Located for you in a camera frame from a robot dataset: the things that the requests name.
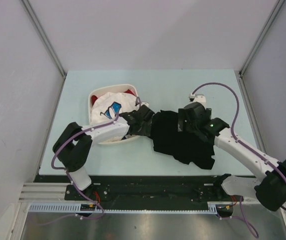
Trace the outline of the white plastic laundry basket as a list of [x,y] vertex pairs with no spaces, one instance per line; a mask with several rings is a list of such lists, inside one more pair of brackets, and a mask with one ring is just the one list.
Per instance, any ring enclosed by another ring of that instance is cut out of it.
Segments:
[[[121,113],[138,110],[142,105],[137,90],[130,84],[118,84],[102,87],[92,91],[88,96],[88,112],[90,126],[100,126],[115,120]],[[104,130],[112,127],[98,128],[94,131],[93,144],[115,145],[132,142],[138,135],[127,134],[107,138]]]

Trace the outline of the black t shirt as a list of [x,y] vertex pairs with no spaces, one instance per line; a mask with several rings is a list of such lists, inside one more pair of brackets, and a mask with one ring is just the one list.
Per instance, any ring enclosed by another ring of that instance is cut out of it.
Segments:
[[173,156],[175,160],[201,169],[211,170],[215,163],[213,145],[196,135],[178,131],[178,113],[159,111],[153,116],[150,138],[155,152]]

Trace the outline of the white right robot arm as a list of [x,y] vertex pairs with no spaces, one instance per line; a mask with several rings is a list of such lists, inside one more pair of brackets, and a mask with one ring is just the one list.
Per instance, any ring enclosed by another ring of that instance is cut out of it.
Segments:
[[178,130],[194,134],[203,142],[229,153],[255,176],[250,181],[229,176],[213,188],[214,196],[224,201],[231,195],[257,199],[270,211],[286,202],[286,160],[279,161],[239,138],[220,118],[211,118],[211,109],[193,102],[178,110]]

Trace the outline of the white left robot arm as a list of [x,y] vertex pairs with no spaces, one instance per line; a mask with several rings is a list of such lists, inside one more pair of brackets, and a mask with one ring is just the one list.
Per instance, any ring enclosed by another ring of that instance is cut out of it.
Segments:
[[93,187],[85,163],[91,147],[127,135],[150,136],[154,115],[155,112],[142,105],[138,110],[118,113],[101,123],[88,126],[80,126],[76,122],[68,124],[53,146],[51,167],[65,171],[76,188],[76,195],[83,200],[89,199]]

